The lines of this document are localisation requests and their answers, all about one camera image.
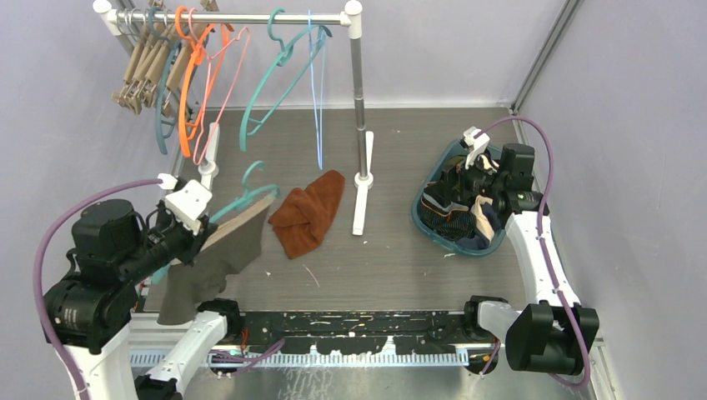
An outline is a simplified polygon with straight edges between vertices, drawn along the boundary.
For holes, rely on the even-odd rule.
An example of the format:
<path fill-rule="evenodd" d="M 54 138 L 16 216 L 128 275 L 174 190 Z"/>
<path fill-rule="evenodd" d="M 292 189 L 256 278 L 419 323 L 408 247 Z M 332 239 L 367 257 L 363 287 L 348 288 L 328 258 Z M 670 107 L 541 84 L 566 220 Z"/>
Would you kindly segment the navy underwear cream waistband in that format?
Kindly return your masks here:
<path fill-rule="evenodd" d="M 470 236 L 460 238 L 456 244 L 474 251 L 489 247 L 496 232 L 502 227 L 498 214 L 493 208 L 493 199 L 478 195 L 470 211 L 474 220 L 474 230 Z"/>

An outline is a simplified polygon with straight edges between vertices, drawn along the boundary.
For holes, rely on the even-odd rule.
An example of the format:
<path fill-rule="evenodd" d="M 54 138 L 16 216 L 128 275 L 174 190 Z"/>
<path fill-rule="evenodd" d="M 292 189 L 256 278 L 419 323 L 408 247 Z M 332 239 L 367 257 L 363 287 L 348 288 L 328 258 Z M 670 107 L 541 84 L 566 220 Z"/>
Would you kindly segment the dark grey underwear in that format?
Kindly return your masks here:
<path fill-rule="evenodd" d="M 169 267 L 159 283 L 161 325 L 180 325 L 193 320 L 198 306 L 212 301 L 227 287 L 227 277 L 242 272 L 262 254 L 265 220 L 276 196 L 269 194 L 236 217 L 220 223 L 189 265 Z"/>

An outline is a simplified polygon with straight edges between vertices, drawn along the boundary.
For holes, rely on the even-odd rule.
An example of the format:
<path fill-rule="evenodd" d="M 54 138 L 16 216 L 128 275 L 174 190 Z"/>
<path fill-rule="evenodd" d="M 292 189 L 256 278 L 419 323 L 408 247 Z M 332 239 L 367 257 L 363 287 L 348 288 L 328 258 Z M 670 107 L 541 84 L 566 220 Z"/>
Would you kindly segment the orange hanger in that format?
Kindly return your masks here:
<path fill-rule="evenodd" d="M 189 51 L 188 60 L 182 80 L 182 94 L 179 98 L 178 140 L 180 151 L 184 158 L 190 158 L 199 164 L 203 160 L 204 150 L 200 142 L 204 136 L 204 115 L 206 106 L 211 97 L 213 87 L 218 80 L 220 69 L 223 65 L 225 53 L 234 40 L 234 28 L 228 23 L 195 22 L 193 15 L 195 8 L 180 6 L 175 11 L 174 24 L 178 38 L 185 42 Z M 221 48 L 210 54 L 207 50 L 207 40 L 213 31 L 220 31 Z M 207 78 L 201 102 L 194 108 L 190 116 L 187 115 L 188 95 L 193 85 L 193 77 L 201 64 L 207 65 Z"/>

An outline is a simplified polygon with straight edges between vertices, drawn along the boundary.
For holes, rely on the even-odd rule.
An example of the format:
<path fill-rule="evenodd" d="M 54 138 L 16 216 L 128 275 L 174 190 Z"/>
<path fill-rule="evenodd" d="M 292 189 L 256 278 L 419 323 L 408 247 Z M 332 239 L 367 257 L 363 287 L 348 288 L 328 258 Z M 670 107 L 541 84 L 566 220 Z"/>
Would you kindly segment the olive green underwear cream waistband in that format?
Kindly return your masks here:
<path fill-rule="evenodd" d="M 454 185 L 459 182 L 459 178 L 464 176 L 466 171 L 466 156 L 454 155 L 448 158 L 442 165 L 440 170 L 440 180 Z"/>

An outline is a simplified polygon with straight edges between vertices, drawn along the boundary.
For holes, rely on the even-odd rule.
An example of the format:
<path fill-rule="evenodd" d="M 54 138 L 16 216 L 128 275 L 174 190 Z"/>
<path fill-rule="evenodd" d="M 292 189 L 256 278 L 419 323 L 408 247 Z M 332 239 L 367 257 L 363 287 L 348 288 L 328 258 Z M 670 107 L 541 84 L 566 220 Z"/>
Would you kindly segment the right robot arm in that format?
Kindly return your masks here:
<path fill-rule="evenodd" d="M 465 336 L 504 346 L 515 371 L 587 380 L 599 316 L 582 306 L 564 275 L 552 241 L 546 194 L 534 190 L 534 149 L 509 143 L 498 158 L 486 147 L 465 149 L 467 157 L 457 170 L 459 185 L 464 192 L 491 199 L 518 259 L 527 302 L 516 311 L 500 297 L 472 296 L 464 307 Z"/>

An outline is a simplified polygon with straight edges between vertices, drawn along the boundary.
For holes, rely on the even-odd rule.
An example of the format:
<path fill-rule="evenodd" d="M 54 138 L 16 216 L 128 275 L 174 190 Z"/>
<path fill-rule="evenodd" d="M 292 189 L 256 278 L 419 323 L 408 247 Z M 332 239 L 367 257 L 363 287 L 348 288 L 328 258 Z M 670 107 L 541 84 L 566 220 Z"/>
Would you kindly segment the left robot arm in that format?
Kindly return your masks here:
<path fill-rule="evenodd" d="M 161 364 L 131 377 L 128 334 L 137 284 L 172 260 L 190 263 L 216 225 L 201 215 L 189 223 L 160 202 L 153 227 L 124 199 L 96 202 L 73 224 L 68 273 L 44 295 L 49 342 L 81 399 L 180 399 L 196 370 L 220 341 L 235 343 L 243 318 L 234 301 L 202 303 Z"/>

